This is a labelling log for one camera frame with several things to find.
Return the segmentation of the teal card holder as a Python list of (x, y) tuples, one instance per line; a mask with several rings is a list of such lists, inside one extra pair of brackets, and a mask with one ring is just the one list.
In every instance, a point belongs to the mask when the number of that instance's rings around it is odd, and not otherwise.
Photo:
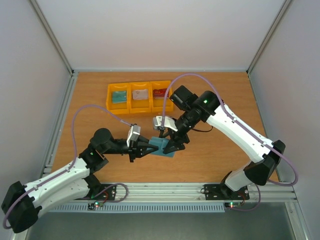
[(164, 153), (165, 147), (167, 146), (168, 142), (169, 140), (167, 138), (160, 138), (160, 137), (153, 136), (148, 143), (150, 145), (157, 146), (158, 150), (152, 152), (151, 155), (173, 158), (175, 155), (174, 152), (170, 152), (168, 154)]

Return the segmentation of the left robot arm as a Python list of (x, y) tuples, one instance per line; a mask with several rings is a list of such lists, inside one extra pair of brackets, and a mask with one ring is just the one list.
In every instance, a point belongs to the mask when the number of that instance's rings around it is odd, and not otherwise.
[(67, 165), (27, 184), (17, 181), (9, 186), (1, 204), (3, 228), (21, 233), (60, 204), (84, 197), (96, 199), (101, 184), (94, 173), (109, 162), (106, 154), (128, 155), (133, 162), (158, 149), (140, 135), (136, 125), (130, 128), (127, 138), (120, 139), (114, 138), (107, 128), (98, 129), (87, 148)]

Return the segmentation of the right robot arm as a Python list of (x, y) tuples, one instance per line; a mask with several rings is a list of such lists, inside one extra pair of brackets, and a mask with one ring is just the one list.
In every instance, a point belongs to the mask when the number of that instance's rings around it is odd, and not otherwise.
[(281, 140), (272, 141), (253, 130), (223, 101), (219, 101), (218, 96), (212, 91), (207, 90), (201, 96), (197, 96), (182, 85), (169, 99), (184, 113), (178, 119), (168, 116), (153, 118), (154, 128), (160, 131), (159, 136), (169, 137), (163, 149), (164, 154), (184, 150), (190, 141), (188, 132), (202, 121), (231, 139), (250, 160), (245, 166), (229, 172), (223, 178), (217, 190), (219, 194), (225, 199), (230, 199), (247, 185), (264, 186), (267, 183), (286, 148)]

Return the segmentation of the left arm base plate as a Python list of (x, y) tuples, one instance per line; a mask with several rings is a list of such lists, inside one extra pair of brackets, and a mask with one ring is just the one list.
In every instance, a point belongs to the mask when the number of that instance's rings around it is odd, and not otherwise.
[(113, 201), (115, 200), (116, 190), (117, 187), (115, 185), (101, 184), (91, 189), (81, 200)]

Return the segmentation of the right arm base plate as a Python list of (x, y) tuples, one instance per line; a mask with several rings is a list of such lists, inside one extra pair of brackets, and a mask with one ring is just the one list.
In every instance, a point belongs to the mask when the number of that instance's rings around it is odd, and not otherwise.
[(221, 184), (204, 184), (200, 190), (201, 194), (204, 194), (206, 200), (249, 200), (249, 190), (247, 186), (240, 188), (237, 191), (232, 191), (227, 187), (223, 187)]

